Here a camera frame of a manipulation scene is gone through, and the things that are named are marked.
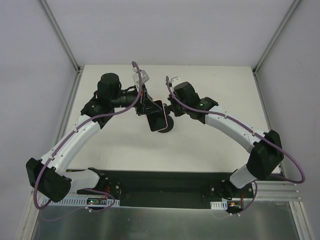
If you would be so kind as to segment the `black phone stand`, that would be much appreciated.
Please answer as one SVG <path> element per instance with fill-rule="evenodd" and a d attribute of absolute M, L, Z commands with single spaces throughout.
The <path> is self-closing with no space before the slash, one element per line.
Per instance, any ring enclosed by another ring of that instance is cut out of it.
<path fill-rule="evenodd" d="M 171 109 L 168 108 L 166 103 L 163 103 L 163 113 L 159 115 L 157 123 L 159 125 L 158 133 L 169 133 L 174 128 L 174 120 L 170 116 Z"/>

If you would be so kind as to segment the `black phone pink case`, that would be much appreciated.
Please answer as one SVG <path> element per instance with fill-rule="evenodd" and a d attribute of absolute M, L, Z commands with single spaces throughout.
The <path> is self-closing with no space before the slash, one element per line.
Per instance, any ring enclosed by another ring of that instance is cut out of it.
<path fill-rule="evenodd" d="M 163 113 L 163 102 L 161 100 L 155 100 L 155 103 L 161 106 L 162 111 L 146 115 L 151 132 L 157 132 L 159 129 L 158 118 L 160 114 Z"/>

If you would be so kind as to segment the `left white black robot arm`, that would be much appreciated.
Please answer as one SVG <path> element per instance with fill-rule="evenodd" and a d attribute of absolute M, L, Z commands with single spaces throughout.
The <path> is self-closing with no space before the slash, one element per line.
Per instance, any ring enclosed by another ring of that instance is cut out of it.
<path fill-rule="evenodd" d="M 35 193 L 40 192 L 57 203 L 70 192 L 89 189 L 99 195 L 105 191 L 107 180 L 103 172 L 93 167 L 78 172 L 67 172 L 67 169 L 88 140 L 116 115 L 116 108 L 135 108 L 138 115 L 160 110 L 147 94 L 145 83 L 150 78 L 146 71 L 139 70 L 132 77 L 134 85 L 122 90 L 117 74 L 103 74 L 71 131 L 39 160 L 28 160 L 27 175 Z"/>

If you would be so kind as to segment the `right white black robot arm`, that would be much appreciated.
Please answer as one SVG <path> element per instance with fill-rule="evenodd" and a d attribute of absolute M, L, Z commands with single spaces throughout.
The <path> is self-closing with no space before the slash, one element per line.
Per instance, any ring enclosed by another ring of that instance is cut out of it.
<path fill-rule="evenodd" d="M 254 180 L 265 180 L 284 159 L 280 135 L 274 131 L 257 131 L 227 114 L 215 100 L 200 98 L 193 86 L 185 81 L 171 88 L 168 100 L 176 117 L 184 114 L 213 127 L 240 144 L 248 153 L 245 165 L 235 170 L 215 188 L 218 196 L 230 199 L 242 193 Z"/>

